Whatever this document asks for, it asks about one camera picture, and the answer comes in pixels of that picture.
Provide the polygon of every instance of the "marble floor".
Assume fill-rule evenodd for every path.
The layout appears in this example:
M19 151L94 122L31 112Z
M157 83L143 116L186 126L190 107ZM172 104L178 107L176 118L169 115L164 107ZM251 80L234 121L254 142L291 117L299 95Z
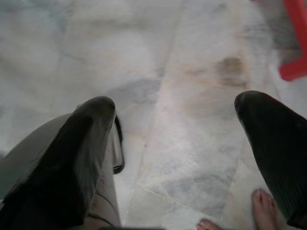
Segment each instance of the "marble floor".
M307 78L281 0L0 0L0 154L97 95L123 125L123 226L254 229L266 185L234 98L267 92L307 117ZM289 229L282 217L281 229Z

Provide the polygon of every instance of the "white marble tile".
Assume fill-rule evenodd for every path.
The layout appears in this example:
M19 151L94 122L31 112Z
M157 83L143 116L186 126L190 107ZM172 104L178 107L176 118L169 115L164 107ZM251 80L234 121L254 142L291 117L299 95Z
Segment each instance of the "white marble tile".
M125 134L123 135L125 168L120 174L114 176L118 209L122 222L125 221L127 216L145 145L144 138L139 135Z
M50 110L72 1L1 1L0 101Z
M180 1L77 1L64 52L85 59L109 88L163 74Z
M298 48L284 5L282 1L275 0L239 0L236 12L248 86L279 99L268 70L271 53L276 48Z
M167 230L195 230L196 225L202 219L209 219L223 229L229 229L219 220L207 216L199 211L184 206L182 204L164 199L164 208L162 216L162 227Z
M278 67L281 64L281 55L283 55L283 51L274 50L268 63L268 69L276 85L277 93L282 103L307 118L305 100L307 96L307 78L303 77L290 82L281 79L280 73L278 72Z
M233 101L246 82L229 17L225 1L186 2L138 181L215 218L243 140Z
M226 2L185 2L168 75L211 85L246 85L236 29Z
M0 10L1 61L32 78L51 81L72 1L19 2L19 7L8 3L11 10Z
M123 226L160 228L162 214L163 197L137 186Z
M219 218L242 149L243 130L233 107L241 89L190 81L166 85L139 183Z
M63 56L59 66L58 88L53 110L70 111L91 97L104 95L114 100L117 111L124 113L138 104L154 105L160 87L157 77L137 77L124 80L124 76L107 77L103 69L83 60Z
M259 169L254 157L253 150L251 149L250 143L247 137L244 138L243 149L241 152L240 160L246 165L249 169L258 173Z
M255 189L259 188L269 191L261 173L239 161L234 180L230 186L222 220L236 229L255 228L251 195Z

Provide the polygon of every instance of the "floor tile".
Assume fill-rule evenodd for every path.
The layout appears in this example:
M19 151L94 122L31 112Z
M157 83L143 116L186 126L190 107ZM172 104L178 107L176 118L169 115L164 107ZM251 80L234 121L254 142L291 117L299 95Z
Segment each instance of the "floor tile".
M240 160L246 165L249 169L258 172L258 166L254 157L253 150L248 141L248 138L244 138L243 149L241 152Z
M233 108L241 89L164 84L139 183L219 218L242 149L243 130ZM194 95L186 93L190 89Z
M56 85L0 63L0 103L49 112Z
M32 78L51 81L72 1L5 2L7 10L0 10L1 61Z
M268 63L268 69L276 85L277 93L282 103L289 106L301 116L307 117L307 107L305 103L307 95L307 78L303 77L291 82L281 79L278 67L281 64L280 55L282 54L283 52L281 50L274 50Z
M226 1L185 3L167 75L244 87L244 66Z
M259 171L255 171L239 161L222 220L237 229L253 228L251 194L255 189L269 191Z
M268 63L274 49L297 49L282 1L244 1L237 4L239 37L249 88L279 97Z
M224 223L182 204L164 199L162 227L166 230L195 230L202 219L209 219L223 229L229 229Z
M132 196L125 227L161 227L163 198L136 187Z
M154 115L154 104L132 103L127 101L129 106L120 106L118 115L123 130L123 151L125 156L125 169L115 176L115 185L118 198L118 207L121 219L124 220L128 206L131 201L132 192L135 187L142 154L150 133L150 127Z
M181 13L180 1L77 1L64 52L125 84L161 75Z

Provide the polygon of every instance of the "red plastic chair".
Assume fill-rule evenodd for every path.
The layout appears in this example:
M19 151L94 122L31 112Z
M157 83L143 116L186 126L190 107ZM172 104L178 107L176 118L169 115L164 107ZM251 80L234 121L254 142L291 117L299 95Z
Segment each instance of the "red plastic chair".
M282 79L292 81L307 75L307 10L304 0L283 0L283 2L303 51L301 58L279 68Z

